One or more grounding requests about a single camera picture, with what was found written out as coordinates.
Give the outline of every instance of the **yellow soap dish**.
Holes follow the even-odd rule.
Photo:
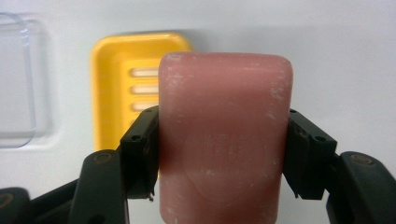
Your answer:
[[[190,51],[173,33],[117,35],[92,51],[94,149],[115,149],[139,113],[158,104],[158,66],[172,51]]]

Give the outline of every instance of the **pink soap bar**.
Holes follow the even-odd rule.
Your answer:
[[[168,224],[275,223],[292,71],[282,57],[175,52],[160,79]]]

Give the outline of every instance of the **screw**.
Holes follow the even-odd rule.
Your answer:
[[[94,156],[93,162],[95,162],[96,164],[102,164],[102,163],[111,161],[112,158],[113,158],[113,156],[110,153],[103,152],[103,153],[100,153],[100,154]]]
[[[14,195],[10,193],[0,194],[0,208],[6,207],[12,200],[14,200]]]
[[[350,158],[357,163],[363,164],[363,165],[373,165],[374,162],[370,158],[361,155],[361,154],[353,154],[350,156]]]

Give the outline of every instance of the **white background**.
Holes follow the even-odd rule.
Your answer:
[[[41,24],[53,128],[26,147],[0,150],[0,188],[34,198],[78,177],[92,153],[90,53],[109,35],[175,31],[198,51],[279,54],[293,64],[292,107],[396,175],[394,1],[0,1]],[[163,223],[158,198],[130,202],[132,223]],[[328,223],[325,200],[296,200],[282,182],[277,223]]]

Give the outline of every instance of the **transparent plastic lid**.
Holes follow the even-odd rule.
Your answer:
[[[23,20],[0,12],[0,148],[21,147],[35,135],[35,102]]]

